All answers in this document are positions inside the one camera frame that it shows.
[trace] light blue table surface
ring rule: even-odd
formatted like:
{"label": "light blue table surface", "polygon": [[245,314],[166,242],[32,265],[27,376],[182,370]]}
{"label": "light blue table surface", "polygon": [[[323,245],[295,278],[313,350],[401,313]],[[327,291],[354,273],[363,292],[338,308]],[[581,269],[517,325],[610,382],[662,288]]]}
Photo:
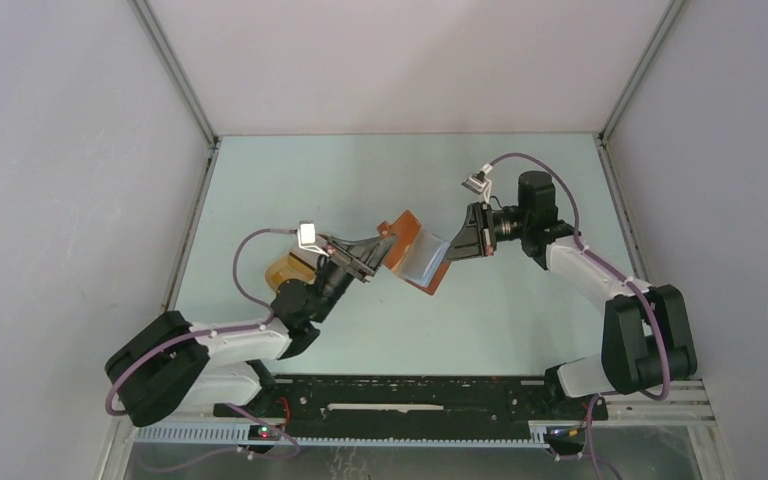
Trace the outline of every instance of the light blue table surface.
{"label": "light blue table surface", "polygon": [[[256,319],[264,309],[235,289],[231,261],[240,240],[264,227],[313,220],[344,239],[377,235],[383,220],[410,209],[424,228],[451,239],[477,197],[463,178],[510,151],[547,162],[581,209],[590,245],[626,271],[628,253],[593,139],[587,134],[335,135],[225,137],[198,224],[176,308],[191,322]],[[511,159],[492,173],[493,192],[516,203]],[[558,190],[562,218],[569,202]],[[243,251],[239,275],[274,298],[263,274],[295,241],[261,236]],[[267,362],[274,372],[525,375],[599,351],[602,318],[563,279],[543,271],[515,242],[490,258],[452,265],[428,296],[382,268],[354,282],[320,338],[299,357]]]}

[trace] gray wall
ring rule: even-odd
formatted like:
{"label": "gray wall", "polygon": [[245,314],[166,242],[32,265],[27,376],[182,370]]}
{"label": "gray wall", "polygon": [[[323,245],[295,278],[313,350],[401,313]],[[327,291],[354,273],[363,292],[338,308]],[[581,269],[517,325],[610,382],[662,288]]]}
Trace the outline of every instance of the gray wall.
{"label": "gray wall", "polygon": [[739,477],[768,478],[768,2],[691,1],[611,150]]}
{"label": "gray wall", "polygon": [[92,474],[205,156],[125,0],[0,1],[0,479]]}

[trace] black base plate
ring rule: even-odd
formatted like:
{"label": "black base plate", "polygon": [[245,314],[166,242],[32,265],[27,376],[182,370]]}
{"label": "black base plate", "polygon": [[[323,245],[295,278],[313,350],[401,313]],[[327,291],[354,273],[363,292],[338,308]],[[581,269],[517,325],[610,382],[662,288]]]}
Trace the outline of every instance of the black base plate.
{"label": "black base plate", "polygon": [[[529,420],[579,421],[588,398],[547,403],[542,377],[276,375],[249,405],[283,418],[287,433],[311,438],[515,440],[530,438]],[[332,410],[331,404],[426,404],[442,410]],[[217,417],[238,417],[216,405]],[[594,419],[606,420],[604,405]]]}

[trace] orange object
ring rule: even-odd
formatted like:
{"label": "orange object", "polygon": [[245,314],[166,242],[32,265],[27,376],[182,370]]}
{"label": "orange object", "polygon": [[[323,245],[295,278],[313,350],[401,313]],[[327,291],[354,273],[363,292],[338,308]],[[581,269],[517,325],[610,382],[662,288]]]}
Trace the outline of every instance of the orange object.
{"label": "orange object", "polygon": [[273,292],[285,281],[295,278],[305,283],[313,283],[316,274],[316,254],[293,248],[289,253],[275,261],[266,269],[266,284]]}
{"label": "orange object", "polygon": [[[382,263],[385,267],[390,270],[398,269],[416,237],[419,235],[420,230],[422,230],[422,224],[419,223],[419,220],[416,219],[410,210],[405,210],[393,223],[381,222],[381,225],[378,225],[378,234],[382,237],[392,235],[397,237],[396,243],[390,248],[387,256],[384,257]],[[428,295],[434,295],[437,292],[437,287],[440,286],[440,282],[443,281],[446,272],[449,271],[449,264],[450,262],[445,260],[440,264],[427,287],[421,287],[410,280],[405,281]]]}

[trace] purple cable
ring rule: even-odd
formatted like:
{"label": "purple cable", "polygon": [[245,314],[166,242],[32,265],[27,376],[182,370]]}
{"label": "purple cable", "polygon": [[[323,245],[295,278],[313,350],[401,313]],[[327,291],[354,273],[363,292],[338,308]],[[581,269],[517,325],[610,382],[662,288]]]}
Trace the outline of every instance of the purple cable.
{"label": "purple cable", "polygon": [[251,450],[242,448],[242,447],[222,447],[217,448],[216,450],[211,450],[203,455],[199,455],[198,457],[191,458],[190,460],[187,460],[184,463],[179,463],[178,465],[172,465],[169,467],[154,467],[151,465],[147,465],[141,456],[137,457],[137,465],[140,466],[143,470],[147,470],[152,473],[171,473],[171,472],[177,472],[178,470],[183,470],[185,468],[192,467],[193,465],[201,462],[202,460],[206,460],[210,457],[216,456],[216,455],[224,455],[226,453],[242,453],[246,452],[248,455],[251,455],[252,457],[259,457],[259,458],[265,458],[268,460],[286,460],[288,458],[293,458],[296,455],[299,454],[301,451],[301,446],[299,445],[299,442],[293,438],[291,435],[289,435],[287,432],[281,430],[280,428],[273,427],[272,425],[269,425],[268,423],[264,422],[263,420],[255,417],[254,415],[250,414],[249,412],[243,410],[242,408],[232,405],[230,403],[225,404],[228,408],[234,410],[235,412],[239,413],[240,415],[246,417],[247,419],[251,420],[252,422],[265,427],[269,431],[277,434],[280,437],[285,438],[288,442],[290,442],[293,445],[293,451],[290,453],[282,453],[279,455],[268,455],[264,453],[257,453],[253,452]]}
{"label": "purple cable", "polygon": [[590,249],[586,248],[584,245],[584,242],[581,241],[581,234],[579,232],[579,226],[580,226],[580,218],[578,214],[578,204],[575,201],[575,197],[572,194],[572,191],[567,186],[566,182],[564,182],[560,175],[558,175],[554,170],[552,170],[551,167],[543,163],[542,161],[532,157],[531,155],[526,155],[524,153],[519,152],[511,152],[506,153],[500,157],[497,157],[490,161],[489,165],[491,167],[495,167],[496,164],[501,162],[502,160],[506,160],[508,158],[522,158],[528,161],[531,161],[535,164],[537,164],[540,168],[546,171],[549,175],[552,176],[552,178],[555,179],[555,181],[558,182],[558,185],[561,186],[561,188],[564,190],[564,193],[567,194],[567,198],[569,198],[570,205],[572,206],[572,217],[573,217],[573,241],[575,242],[575,245],[578,247],[579,250],[581,250],[584,255],[590,257],[594,262],[596,262],[598,265],[600,265],[602,268],[607,270],[611,275],[617,278],[617,280],[620,280],[628,286],[628,289],[634,293],[634,296],[637,297],[637,300],[643,305],[643,310],[646,312],[646,317],[649,320],[649,326],[652,327],[652,334],[655,337],[655,345],[658,348],[658,356],[661,360],[661,377],[662,377],[662,387],[661,387],[661,393],[659,394],[653,394],[646,390],[643,390],[641,393],[646,395],[647,397],[653,399],[653,400],[665,400],[667,396],[670,394],[670,364],[669,360],[667,359],[667,348],[664,344],[664,337],[661,335],[661,329],[658,327],[658,319],[655,318],[655,312],[652,310],[652,306],[649,304],[649,301],[646,300],[646,297],[643,296],[643,292],[640,290],[640,288],[637,287],[633,282],[628,281],[628,277],[623,275],[622,272],[620,272],[615,266],[611,265],[610,262],[605,260],[604,258],[600,257]]}
{"label": "purple cable", "polygon": [[585,446],[589,449],[590,453],[584,453],[581,455],[558,455],[551,447],[549,447],[549,452],[551,452],[557,461],[561,462],[589,458],[590,461],[593,462],[593,470],[596,472],[596,478],[599,480],[602,480],[602,472],[599,469],[599,465],[604,465],[607,467],[614,474],[614,476],[617,477],[617,480],[623,480],[619,469],[617,469],[611,462],[596,455],[596,447],[593,442],[593,408],[596,406],[596,403],[600,398],[602,397],[599,394],[593,395],[593,398],[590,399],[590,403],[587,405],[587,416],[585,417],[586,436],[584,443]]}
{"label": "purple cable", "polygon": [[[269,313],[266,316],[266,318],[262,322],[251,323],[251,324],[248,324],[248,325],[236,325],[236,326],[233,326],[233,327],[218,327],[218,328],[215,328],[215,329],[204,329],[204,330],[197,330],[195,332],[185,333],[183,335],[179,335],[177,337],[171,338],[171,339],[161,343],[160,345],[157,345],[156,347],[152,348],[151,350],[146,352],[145,355],[143,355],[140,358],[138,358],[133,364],[131,364],[131,366],[126,368],[125,371],[122,372],[121,375],[119,375],[119,378],[117,378],[116,381],[113,382],[113,385],[110,387],[110,391],[107,392],[107,397],[105,398],[105,404],[104,404],[104,408],[105,408],[105,410],[107,411],[107,413],[109,415],[112,415],[112,416],[122,416],[122,415],[127,414],[127,412],[125,410],[116,410],[113,407],[113,399],[116,396],[116,393],[119,391],[120,388],[122,388],[122,385],[128,380],[128,378],[130,378],[131,375],[133,375],[134,372],[137,371],[137,369],[139,369],[140,367],[145,365],[146,362],[148,362],[149,360],[151,360],[152,358],[154,358],[155,356],[157,356],[161,352],[165,351],[166,349],[168,349],[170,347],[173,347],[175,345],[178,345],[179,343],[182,343],[182,342],[185,342],[187,340],[194,339],[194,338],[198,338],[198,337],[204,337],[204,336],[207,336],[207,335],[223,335],[223,334],[228,334],[228,333],[239,333],[239,332],[246,332],[246,331],[250,331],[250,330],[257,330],[257,329],[261,328],[262,326],[267,326],[270,323],[272,323],[272,321],[275,319],[275,314],[272,311],[272,307],[270,307],[270,305],[268,303],[264,302],[263,300],[261,300],[261,299],[259,299],[257,297],[254,297],[254,296],[250,295],[248,292],[246,292],[246,289],[243,288],[242,284],[240,284],[239,278],[237,277],[237,265],[239,263],[240,253],[242,253],[243,248],[246,246],[246,244],[249,241],[251,241],[251,239],[253,239],[254,237],[256,237],[258,235],[262,235],[262,234],[265,234],[265,233],[277,233],[277,234],[284,234],[284,235],[292,235],[292,234],[296,233],[296,230],[293,230],[293,229],[282,229],[282,228],[263,228],[263,229],[256,230],[256,231],[250,233],[246,238],[243,239],[242,242],[240,242],[240,245],[237,247],[237,251],[234,253],[234,261],[232,263],[231,276],[234,279],[234,285],[237,287],[237,290],[239,290],[239,292],[243,295],[243,297],[245,297],[246,299],[248,299],[248,300],[250,300],[250,301],[252,301],[252,302],[254,302],[254,303],[258,304],[258,305],[263,306],[264,308],[266,308],[268,310]],[[251,415],[250,413],[248,413],[245,410],[237,407],[236,405],[231,405],[231,404],[227,404],[227,405],[228,405],[229,408],[231,408],[235,412],[237,412],[240,415],[248,418],[249,420],[257,423],[258,425],[266,427],[268,430],[277,433],[279,436],[287,439],[291,444],[293,444],[295,446],[295,449],[290,454],[263,455],[263,454],[259,454],[259,453],[256,453],[256,452],[250,452],[249,451],[250,455],[258,456],[258,457],[261,457],[261,458],[271,458],[271,459],[278,460],[278,459],[290,458],[290,457],[293,457],[293,456],[298,454],[299,449],[301,447],[299,446],[299,444],[298,444],[298,442],[296,441],[295,438],[293,438],[292,436],[290,436],[289,434],[287,434],[283,430],[277,429],[277,428],[275,428],[275,427],[273,427],[273,426],[263,422],[259,418]],[[147,470],[158,472],[158,473],[164,473],[164,472],[172,472],[172,471],[175,471],[175,470],[180,470],[182,468],[187,468],[189,466],[195,465],[196,463],[198,463],[198,462],[200,462],[200,461],[202,461],[202,460],[204,460],[206,458],[212,457],[214,455],[219,455],[219,454],[222,454],[222,453],[231,452],[231,451],[237,451],[237,447],[226,447],[226,448],[220,448],[220,449],[217,449],[217,450],[212,450],[210,452],[207,452],[204,455],[196,457],[196,458],[194,458],[192,460],[189,460],[187,462],[184,462],[184,463],[182,463],[180,465],[175,465],[173,467],[166,467],[166,468],[158,468],[158,469],[155,469],[154,467],[149,467],[147,465],[142,464],[141,459],[138,459],[137,461],[140,463],[140,465],[143,468],[146,468]]]}

